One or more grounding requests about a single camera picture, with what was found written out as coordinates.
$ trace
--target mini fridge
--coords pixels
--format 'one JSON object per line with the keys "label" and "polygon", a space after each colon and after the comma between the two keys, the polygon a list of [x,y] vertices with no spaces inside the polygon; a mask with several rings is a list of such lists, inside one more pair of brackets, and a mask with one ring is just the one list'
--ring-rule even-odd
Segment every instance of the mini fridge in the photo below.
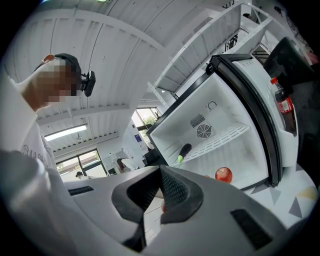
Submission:
{"label": "mini fridge", "polygon": [[[296,165],[299,139],[286,131],[270,80],[251,55],[213,56],[147,135],[168,166],[213,179],[227,167],[238,189],[276,186],[283,168]],[[192,149],[178,163],[188,143]]]}

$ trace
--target red label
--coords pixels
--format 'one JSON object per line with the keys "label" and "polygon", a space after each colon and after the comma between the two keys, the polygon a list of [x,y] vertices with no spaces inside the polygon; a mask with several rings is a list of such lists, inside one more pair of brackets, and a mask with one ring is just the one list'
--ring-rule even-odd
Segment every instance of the red label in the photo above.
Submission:
{"label": "red label", "polygon": [[286,114],[294,110],[294,106],[292,105],[290,97],[286,98],[282,102],[278,102],[277,104],[281,113]]}

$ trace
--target soda bottle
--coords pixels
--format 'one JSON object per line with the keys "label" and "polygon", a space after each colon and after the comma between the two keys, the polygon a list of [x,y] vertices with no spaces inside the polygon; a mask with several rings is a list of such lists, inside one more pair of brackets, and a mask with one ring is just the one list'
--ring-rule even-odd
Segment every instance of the soda bottle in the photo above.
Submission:
{"label": "soda bottle", "polygon": [[293,136],[297,135],[295,110],[292,104],[290,96],[285,92],[283,87],[278,83],[276,77],[270,80],[271,84],[274,86],[274,96],[277,103],[278,109],[283,116],[285,123],[285,130],[292,133]]}

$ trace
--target ear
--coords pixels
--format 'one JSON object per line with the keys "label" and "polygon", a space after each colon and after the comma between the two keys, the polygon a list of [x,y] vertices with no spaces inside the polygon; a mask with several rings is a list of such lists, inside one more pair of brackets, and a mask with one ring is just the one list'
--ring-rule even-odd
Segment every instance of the ear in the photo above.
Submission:
{"label": "ear", "polygon": [[55,59],[55,56],[53,54],[48,54],[47,56],[44,57],[42,60],[42,64],[46,64],[49,61],[53,61]]}

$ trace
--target blue sign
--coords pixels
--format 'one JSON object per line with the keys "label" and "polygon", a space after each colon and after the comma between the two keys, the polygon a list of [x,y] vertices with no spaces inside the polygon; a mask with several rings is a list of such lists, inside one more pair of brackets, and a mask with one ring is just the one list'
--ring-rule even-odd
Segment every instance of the blue sign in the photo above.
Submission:
{"label": "blue sign", "polygon": [[141,137],[139,136],[139,134],[134,135],[134,137],[135,137],[135,139],[136,139],[137,142],[142,142],[142,139],[141,139]]}

